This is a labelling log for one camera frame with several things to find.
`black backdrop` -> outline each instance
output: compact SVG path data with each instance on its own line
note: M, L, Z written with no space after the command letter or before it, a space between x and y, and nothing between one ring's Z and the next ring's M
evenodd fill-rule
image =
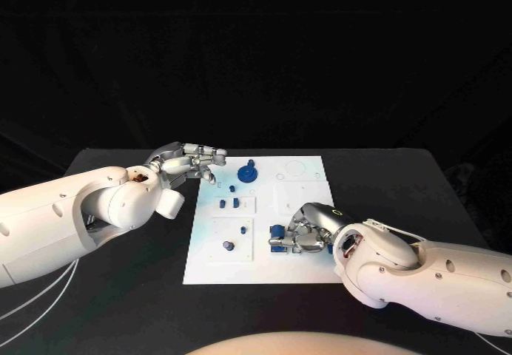
M61 176L87 147L409 146L447 168L507 137L505 11L2 6L3 191Z

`blue object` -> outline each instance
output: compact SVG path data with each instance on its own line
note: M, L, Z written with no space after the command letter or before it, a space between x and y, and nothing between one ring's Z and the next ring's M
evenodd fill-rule
M279 224L270 227L270 237L284 238L284 226Z
M235 248L235 244L233 242L224 242L222 247L231 251Z
M286 253L286 246L271 246L270 251L273 253Z
M237 175L238 175L238 180L243 183L251 183L256 180L256 178L259 177L259 171L254 167L254 160L253 159L248 160L248 165L243 166L238 169Z

